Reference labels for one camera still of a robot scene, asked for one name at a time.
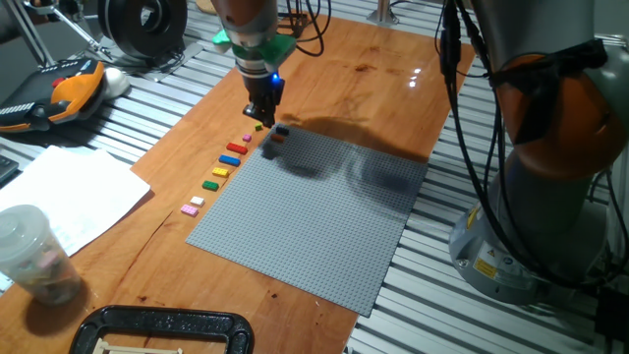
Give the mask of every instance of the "yellow sticker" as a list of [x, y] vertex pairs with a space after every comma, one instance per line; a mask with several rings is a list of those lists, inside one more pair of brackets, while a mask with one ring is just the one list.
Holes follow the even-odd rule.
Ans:
[[495, 266], [490, 265], [480, 258], [476, 259], [476, 262], [474, 263], [474, 268], [484, 275], [490, 277], [491, 279], [495, 277], [495, 273], [497, 271], [497, 268]]
[[470, 227], [472, 227], [472, 224], [474, 224], [475, 216], [476, 216], [477, 212], [479, 212], [479, 208], [481, 208], [481, 207], [480, 206], [474, 206], [474, 208], [472, 210], [470, 210], [470, 213], [468, 214], [468, 226], [467, 226], [468, 230], [470, 229]]

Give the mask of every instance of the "wooden table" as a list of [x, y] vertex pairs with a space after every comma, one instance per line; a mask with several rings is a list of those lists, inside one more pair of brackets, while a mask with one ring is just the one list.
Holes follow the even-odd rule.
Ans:
[[[311, 35], [309, 29], [305, 36]], [[322, 57], [296, 52], [282, 66], [287, 84], [278, 120], [426, 161], [450, 109], [432, 41], [333, 19]], [[304, 44], [309, 50], [317, 46], [316, 41]], [[473, 56], [465, 46], [462, 72]], [[242, 115], [246, 103], [242, 78], [232, 70], [132, 167], [151, 192], [72, 257], [85, 286], [70, 304], [42, 307], [18, 286], [0, 298], [0, 352], [67, 353], [84, 317], [111, 304], [240, 314], [255, 331], [256, 353], [343, 350], [356, 313], [185, 242], [225, 188], [214, 193], [200, 185], [211, 179], [226, 144], [253, 134], [249, 148], [255, 148], [266, 133], [254, 132], [255, 122]], [[192, 196], [206, 200], [197, 218], [179, 212]], [[106, 339], [117, 345], [182, 347], [186, 353], [224, 350], [223, 343], [193, 340]]]

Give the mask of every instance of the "gray baseplate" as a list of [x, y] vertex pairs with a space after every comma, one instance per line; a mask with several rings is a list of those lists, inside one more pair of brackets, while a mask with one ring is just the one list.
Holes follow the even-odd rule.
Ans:
[[187, 242], [369, 316], [427, 167], [286, 127]]

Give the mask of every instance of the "blue lego brick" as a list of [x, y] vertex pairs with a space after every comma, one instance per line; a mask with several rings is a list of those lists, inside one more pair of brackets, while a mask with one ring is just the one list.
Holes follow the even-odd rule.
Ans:
[[236, 157], [232, 157], [228, 155], [220, 155], [220, 157], [218, 157], [218, 162], [222, 162], [222, 163], [236, 166], [236, 167], [240, 166], [240, 158], [236, 158]]

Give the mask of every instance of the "plastic cup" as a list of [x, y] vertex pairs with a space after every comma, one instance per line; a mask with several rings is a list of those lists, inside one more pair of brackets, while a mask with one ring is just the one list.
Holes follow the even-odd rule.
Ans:
[[81, 278], [36, 206], [0, 212], [0, 271], [44, 305], [72, 300]]

